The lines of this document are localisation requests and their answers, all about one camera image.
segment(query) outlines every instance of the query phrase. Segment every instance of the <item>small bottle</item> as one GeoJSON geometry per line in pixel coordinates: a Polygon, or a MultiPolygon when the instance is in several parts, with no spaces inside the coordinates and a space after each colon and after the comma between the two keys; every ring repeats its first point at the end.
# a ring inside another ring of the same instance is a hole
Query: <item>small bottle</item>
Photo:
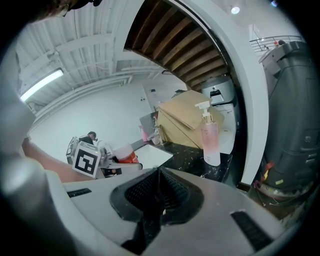
{"type": "Polygon", "coordinates": [[[204,111],[201,123],[204,161],[211,166],[219,166],[220,150],[218,124],[213,121],[212,115],[208,112],[210,102],[201,102],[195,106],[204,111]]]}

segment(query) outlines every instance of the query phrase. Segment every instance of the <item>fluorescent light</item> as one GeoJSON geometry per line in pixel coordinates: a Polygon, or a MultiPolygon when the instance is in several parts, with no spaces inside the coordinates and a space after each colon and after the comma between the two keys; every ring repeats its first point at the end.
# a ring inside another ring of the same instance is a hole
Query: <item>fluorescent light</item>
{"type": "Polygon", "coordinates": [[[20,99],[25,102],[29,97],[31,97],[36,91],[40,90],[45,85],[49,84],[53,80],[61,77],[63,75],[63,71],[59,68],[46,77],[42,78],[40,81],[38,81],[34,86],[32,86],[29,90],[27,90],[20,99]]]}

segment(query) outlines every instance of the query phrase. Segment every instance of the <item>white ceiling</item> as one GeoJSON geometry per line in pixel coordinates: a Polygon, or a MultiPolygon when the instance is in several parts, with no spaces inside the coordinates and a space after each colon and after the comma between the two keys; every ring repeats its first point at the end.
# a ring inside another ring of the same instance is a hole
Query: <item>white ceiling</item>
{"type": "Polygon", "coordinates": [[[138,76],[154,78],[163,68],[124,51],[134,18],[143,0],[103,0],[29,24],[21,32],[16,51],[20,64],[20,94],[57,68],[64,75],[49,83],[27,103],[44,107],[62,95],[88,85],[130,83],[138,76]]]}

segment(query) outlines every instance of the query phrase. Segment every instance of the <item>wooden slat ceiling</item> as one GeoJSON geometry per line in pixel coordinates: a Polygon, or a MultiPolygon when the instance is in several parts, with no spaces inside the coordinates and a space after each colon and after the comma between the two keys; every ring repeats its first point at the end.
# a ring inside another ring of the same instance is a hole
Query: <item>wooden slat ceiling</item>
{"type": "Polygon", "coordinates": [[[145,0],[125,48],[159,64],[196,91],[206,80],[228,73],[202,28],[163,0],[145,0]]]}

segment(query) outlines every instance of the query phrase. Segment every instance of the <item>curved white arch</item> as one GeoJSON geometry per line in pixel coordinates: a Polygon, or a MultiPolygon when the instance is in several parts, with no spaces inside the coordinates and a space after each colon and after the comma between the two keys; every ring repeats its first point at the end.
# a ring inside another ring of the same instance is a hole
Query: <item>curved white arch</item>
{"type": "Polygon", "coordinates": [[[247,118],[247,149],[241,182],[251,185],[263,157],[268,134],[269,104],[264,70],[259,65],[248,38],[241,34],[242,30],[238,25],[216,4],[211,0],[180,2],[194,11],[214,31],[234,65],[243,92],[247,118]]]}

